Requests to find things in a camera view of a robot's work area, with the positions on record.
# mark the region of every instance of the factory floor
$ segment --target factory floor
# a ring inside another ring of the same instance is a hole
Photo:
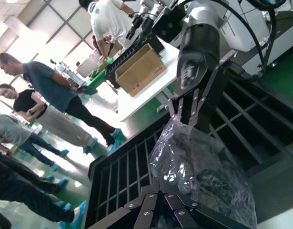
[[[293,53],[278,63],[278,67],[264,76],[262,81],[293,99]],[[84,103],[93,114],[112,126],[120,127],[124,135],[120,137],[123,140],[130,138],[165,114],[165,111],[156,112],[156,108],[160,104],[153,99],[127,121],[120,123],[118,122],[117,114],[113,111],[117,106],[116,94],[106,83],[98,87],[98,91],[98,94],[92,97],[83,96]],[[81,121],[75,120],[75,122],[83,126],[91,135],[97,137],[101,145],[105,145],[104,139],[95,129],[86,126]],[[60,150],[66,148],[70,151],[66,159],[61,159],[52,153],[43,151],[45,155],[58,163],[60,166],[58,171],[52,172],[50,168],[30,155],[21,152],[16,152],[14,155],[40,176],[53,175],[56,177],[56,181],[62,177],[68,178],[70,181],[66,189],[58,194],[56,198],[70,202],[76,207],[86,199],[89,192],[89,180],[87,177],[89,164],[95,157],[104,152],[104,146],[99,146],[93,154],[83,155],[81,148],[72,146],[50,133],[44,133],[43,138]],[[59,228],[57,223],[50,222],[34,214],[23,204],[0,201],[0,212],[12,222],[13,229]]]

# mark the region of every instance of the clear plastic bag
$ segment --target clear plastic bag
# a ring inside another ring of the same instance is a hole
[[[149,157],[152,174],[191,199],[252,229],[257,226],[250,185],[224,144],[175,115]]]

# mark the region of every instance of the cardboard box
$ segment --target cardboard box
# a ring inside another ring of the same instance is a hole
[[[116,82],[132,97],[166,70],[149,44],[144,45],[116,70]]]

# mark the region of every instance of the white shirt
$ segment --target white shirt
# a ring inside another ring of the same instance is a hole
[[[120,0],[99,0],[89,4],[88,12],[91,15],[91,26],[97,41],[103,40],[105,33],[110,34],[124,49],[128,49],[141,30],[137,29],[131,40],[126,39],[132,19],[120,10],[122,4]]]

